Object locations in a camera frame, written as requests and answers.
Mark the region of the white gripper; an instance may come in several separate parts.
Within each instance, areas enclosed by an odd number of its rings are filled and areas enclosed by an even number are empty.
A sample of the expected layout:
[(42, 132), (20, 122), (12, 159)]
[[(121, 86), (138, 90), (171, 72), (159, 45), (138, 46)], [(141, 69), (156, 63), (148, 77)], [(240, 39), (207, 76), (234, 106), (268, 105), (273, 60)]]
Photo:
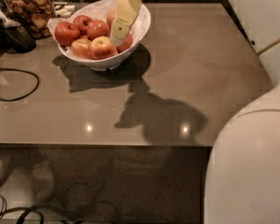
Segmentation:
[(117, 0), (116, 11), (111, 25), (110, 40), (121, 46), (137, 19), (142, 0)]

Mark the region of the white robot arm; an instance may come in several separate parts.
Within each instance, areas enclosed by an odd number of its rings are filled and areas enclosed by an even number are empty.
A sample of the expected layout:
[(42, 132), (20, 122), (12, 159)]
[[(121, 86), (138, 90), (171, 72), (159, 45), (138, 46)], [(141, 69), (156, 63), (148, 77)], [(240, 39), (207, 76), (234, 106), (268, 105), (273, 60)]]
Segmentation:
[(209, 156), (203, 224), (280, 224), (280, 0), (226, 0), (273, 89), (239, 111)]

